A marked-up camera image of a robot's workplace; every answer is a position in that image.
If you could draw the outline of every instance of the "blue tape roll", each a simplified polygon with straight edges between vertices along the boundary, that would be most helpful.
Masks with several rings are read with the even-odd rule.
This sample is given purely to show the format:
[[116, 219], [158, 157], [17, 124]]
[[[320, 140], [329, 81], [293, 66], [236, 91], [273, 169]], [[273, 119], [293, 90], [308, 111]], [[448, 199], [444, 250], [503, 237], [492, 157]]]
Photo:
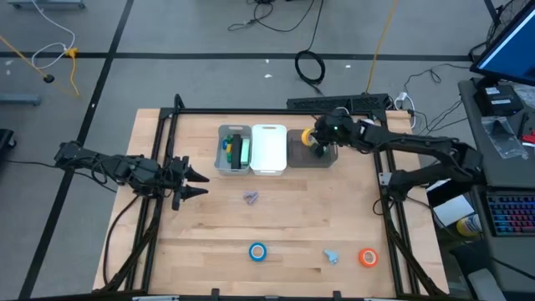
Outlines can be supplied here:
[[[260, 256], [255, 256], [254, 255], [254, 250], [256, 248], [260, 248], [262, 249], [262, 255]], [[263, 245], [263, 243], [261, 242], [255, 242], [254, 244], [251, 245], [251, 247], [249, 248], [249, 257], [253, 260], [253, 261], [256, 261], [256, 262], [261, 262], [262, 260], [264, 260], [266, 258], [266, 256], [268, 255], [268, 250], [266, 249], [266, 246]]]

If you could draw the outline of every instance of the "green object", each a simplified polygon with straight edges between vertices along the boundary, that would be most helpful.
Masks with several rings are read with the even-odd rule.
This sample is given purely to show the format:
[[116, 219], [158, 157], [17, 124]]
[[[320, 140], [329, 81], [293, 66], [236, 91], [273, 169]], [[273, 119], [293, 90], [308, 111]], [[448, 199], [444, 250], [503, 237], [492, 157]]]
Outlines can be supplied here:
[[249, 138], [243, 138], [242, 140], [242, 156], [240, 163], [242, 165], [249, 165], [249, 148], [251, 147], [251, 140]]

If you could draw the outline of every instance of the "blue screen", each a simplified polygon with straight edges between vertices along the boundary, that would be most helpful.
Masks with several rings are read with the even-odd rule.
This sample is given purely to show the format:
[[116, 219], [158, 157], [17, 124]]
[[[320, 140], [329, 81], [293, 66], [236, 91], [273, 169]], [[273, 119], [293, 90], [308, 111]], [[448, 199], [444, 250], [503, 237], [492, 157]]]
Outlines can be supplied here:
[[535, 8], [479, 63], [478, 68], [535, 83]]

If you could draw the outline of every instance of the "tape roll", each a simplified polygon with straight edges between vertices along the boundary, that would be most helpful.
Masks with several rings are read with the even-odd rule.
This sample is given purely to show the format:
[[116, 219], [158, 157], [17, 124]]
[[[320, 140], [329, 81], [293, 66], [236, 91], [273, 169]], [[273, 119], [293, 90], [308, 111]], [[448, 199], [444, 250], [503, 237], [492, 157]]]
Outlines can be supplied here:
[[305, 129], [301, 134], [301, 142], [303, 142], [303, 144], [306, 146], [312, 146], [313, 144], [313, 137], [310, 135], [310, 133], [312, 133], [312, 129]]
[[359, 252], [359, 261], [363, 266], [372, 268], [379, 262], [379, 254], [371, 247], [364, 248]]
[[[260, 255], [255, 255], [254, 251], [258, 249], [262, 250], [262, 253]], [[261, 262], [266, 258], [267, 255], [268, 255], [268, 250], [266, 249], [266, 246], [264, 246], [263, 243], [261, 242], [255, 242], [249, 248], [249, 257], [253, 261]]]

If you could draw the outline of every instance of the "white cable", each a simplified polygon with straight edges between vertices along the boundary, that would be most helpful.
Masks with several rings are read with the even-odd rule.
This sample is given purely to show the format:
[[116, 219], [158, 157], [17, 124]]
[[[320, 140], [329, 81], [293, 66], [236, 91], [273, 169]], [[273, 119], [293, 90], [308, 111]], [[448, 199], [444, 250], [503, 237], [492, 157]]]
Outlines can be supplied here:
[[346, 108], [346, 107], [338, 107], [338, 108], [334, 108], [334, 109], [335, 109], [335, 110], [337, 110], [337, 109], [344, 109], [345, 112], [346, 112], [348, 115], [351, 115], [351, 114], [349, 113], [348, 108]]
[[[403, 102], [405, 101], [405, 99], [409, 100], [410, 106], [412, 107], [412, 110], [416, 111], [415, 102], [412, 101], [412, 98], [406, 92], [401, 92], [400, 95], [396, 99], [394, 99], [394, 107], [395, 107], [395, 109], [396, 110], [402, 110], [403, 109]], [[401, 107], [398, 107], [398, 105], [397, 105], [398, 101], [401, 101]], [[416, 117], [412, 116], [412, 123], [410, 124], [410, 128], [414, 129], [415, 126], [416, 126]]]
[[[35, 6], [35, 8], [37, 9], [37, 11], [41, 14], [41, 16], [43, 16], [43, 18], [45, 18], [47, 21], [51, 22], [53, 25], [63, 29], [64, 31], [70, 33], [72, 36], [73, 36], [73, 41], [71, 42], [70, 46], [66, 46], [64, 43], [60, 43], [60, 42], [57, 42], [57, 43], [51, 43], [50, 45], [47, 45], [47, 46], [44, 46], [43, 48], [41, 48], [40, 50], [38, 50], [35, 54], [32, 55], [32, 65], [35, 66], [35, 68], [37, 69], [46, 69], [50, 66], [52, 66], [53, 64], [56, 64], [56, 62], [59, 61], [59, 59], [61, 59], [64, 55], [65, 55], [65, 51], [71, 49], [73, 46], [74, 46], [74, 41], [76, 40], [76, 35], [68, 30], [67, 28], [57, 24], [56, 22], [52, 21], [50, 18], [48, 18], [44, 13], [43, 11], [41, 10], [41, 8], [39, 8], [39, 6], [37, 5], [37, 3], [35, 2], [35, 0], [32, 0], [32, 3], [33, 5]], [[53, 46], [56, 46], [56, 45], [59, 45], [61, 47], [63, 47], [64, 51], [50, 64], [46, 65], [46, 66], [43, 66], [43, 67], [38, 67], [36, 64], [35, 64], [35, 57], [40, 54], [41, 52], [43, 52], [45, 49], [48, 49], [50, 47], [53, 47]]]

